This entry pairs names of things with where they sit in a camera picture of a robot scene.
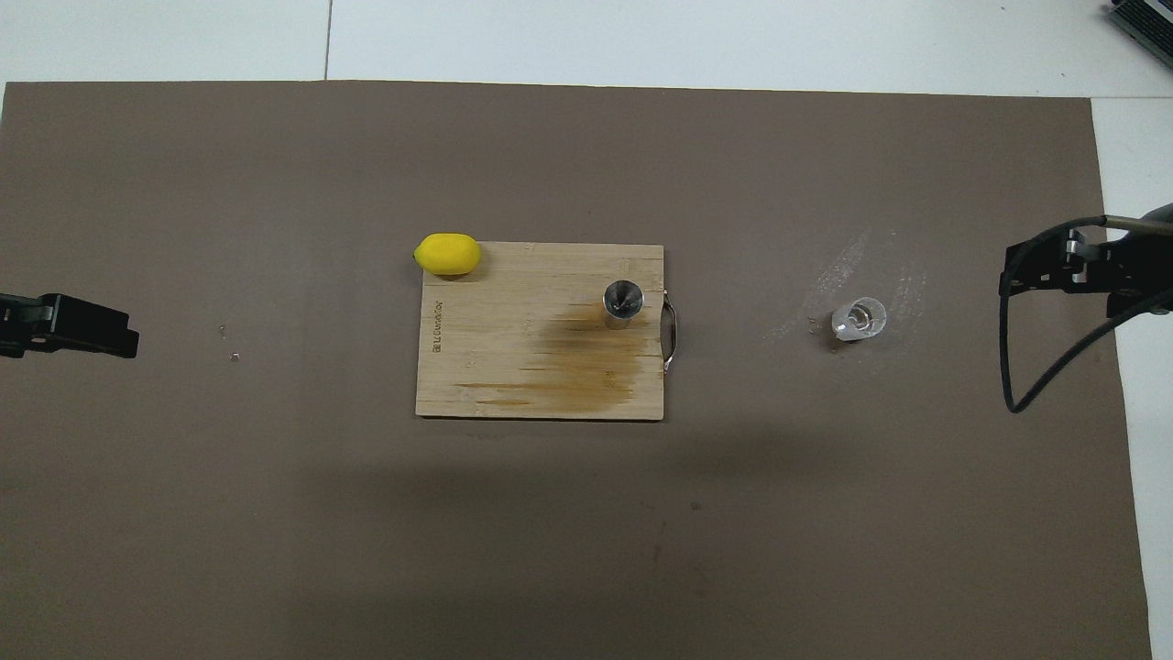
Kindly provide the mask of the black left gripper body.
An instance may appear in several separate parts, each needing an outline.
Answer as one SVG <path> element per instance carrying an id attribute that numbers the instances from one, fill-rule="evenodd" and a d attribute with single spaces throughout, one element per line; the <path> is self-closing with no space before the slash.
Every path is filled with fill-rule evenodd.
<path id="1" fill-rule="evenodd" d="M 43 306 L 40 298 L 1 293 L 1 356 L 23 358 L 30 349 L 33 326 Z"/>

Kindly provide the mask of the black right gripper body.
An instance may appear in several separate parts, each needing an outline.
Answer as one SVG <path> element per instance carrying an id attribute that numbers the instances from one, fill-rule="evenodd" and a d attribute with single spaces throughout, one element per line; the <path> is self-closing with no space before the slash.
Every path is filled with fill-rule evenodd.
<path id="1" fill-rule="evenodd" d="M 1117 241 L 1099 244 L 1099 259 L 1089 266 L 1089 284 L 1107 297 L 1107 318 L 1123 317 L 1132 306 L 1162 295 L 1145 313 L 1169 314 L 1172 287 L 1172 238 L 1157 234 L 1126 234 Z"/>

